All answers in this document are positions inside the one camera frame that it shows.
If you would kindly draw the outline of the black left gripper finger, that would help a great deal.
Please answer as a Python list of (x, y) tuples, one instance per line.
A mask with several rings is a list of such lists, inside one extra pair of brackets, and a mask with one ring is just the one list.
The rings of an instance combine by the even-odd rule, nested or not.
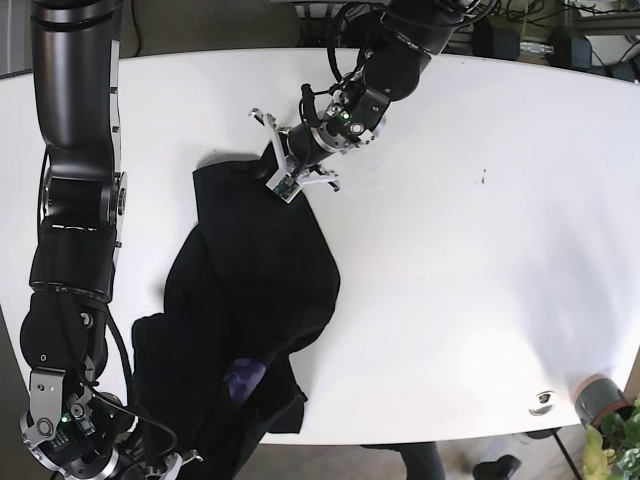
[(255, 177), (262, 180), (280, 200), (290, 204), (297, 195), (297, 181), (292, 175), (293, 165), (285, 152), (284, 133), (270, 113), (254, 108), (250, 116), (263, 127), (268, 136), (268, 145), (260, 158)]
[(341, 189), (338, 174), (331, 170), (310, 172), (300, 176), (300, 185), (302, 188), (314, 184), (327, 184), (334, 192), (339, 192)]

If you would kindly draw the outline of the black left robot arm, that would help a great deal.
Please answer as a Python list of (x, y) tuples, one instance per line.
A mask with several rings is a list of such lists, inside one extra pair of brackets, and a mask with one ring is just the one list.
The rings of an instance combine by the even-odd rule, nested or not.
[(303, 84), (297, 126), (280, 126), (273, 115), (259, 109), (251, 112), (269, 135), (264, 152), (267, 164), (257, 175), (285, 203), (291, 203), (304, 187), (314, 183), (326, 183), (338, 191), (338, 175), (324, 168), (323, 161), (375, 140), (390, 105), (416, 90), (427, 65), (444, 50), (457, 30), (485, 18), (495, 4), (371, 3), (355, 66), (342, 73), (337, 62), (337, 40), (348, 13), (357, 6), (355, 2), (345, 3), (330, 24), (327, 57), (334, 83), (324, 91), (331, 98), (326, 108), (317, 110), (319, 92)]

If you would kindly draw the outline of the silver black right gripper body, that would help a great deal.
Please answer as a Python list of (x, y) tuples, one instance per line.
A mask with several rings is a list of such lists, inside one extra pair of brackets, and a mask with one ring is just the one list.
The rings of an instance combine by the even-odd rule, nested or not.
[(20, 419), (22, 442), (46, 469), (64, 479), (131, 479), (136, 454), (125, 436), (133, 419), (107, 392), (66, 395), (61, 385), (32, 385)]

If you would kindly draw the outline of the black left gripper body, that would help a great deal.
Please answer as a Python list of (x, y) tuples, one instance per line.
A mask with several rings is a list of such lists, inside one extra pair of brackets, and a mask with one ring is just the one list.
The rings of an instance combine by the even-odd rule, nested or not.
[(328, 157), (360, 148), (376, 137), (376, 129), (391, 103), (391, 88), (372, 85), (335, 85), (323, 111), (316, 109), (318, 95), (309, 85), (301, 87), (299, 123), (276, 130), (277, 145), (284, 151), (292, 176), (319, 172)]

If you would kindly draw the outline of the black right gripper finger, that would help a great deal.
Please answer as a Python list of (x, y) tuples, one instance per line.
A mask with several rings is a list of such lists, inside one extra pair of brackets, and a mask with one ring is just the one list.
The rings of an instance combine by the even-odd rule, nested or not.
[(180, 470), (193, 461), (204, 461), (197, 450), (188, 450), (183, 454), (172, 453), (164, 459), (164, 467), (159, 470), (150, 470), (150, 477), (159, 480), (176, 480)]

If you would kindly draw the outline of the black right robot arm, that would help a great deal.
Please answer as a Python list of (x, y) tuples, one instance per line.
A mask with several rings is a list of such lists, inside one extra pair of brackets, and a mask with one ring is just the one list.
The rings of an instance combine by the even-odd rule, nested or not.
[(65, 479), (174, 479), (198, 458), (132, 398), (98, 390), (121, 246), (119, 1), (35, 1), (31, 46), (45, 151), (37, 247), (20, 348), (29, 365), (24, 445)]

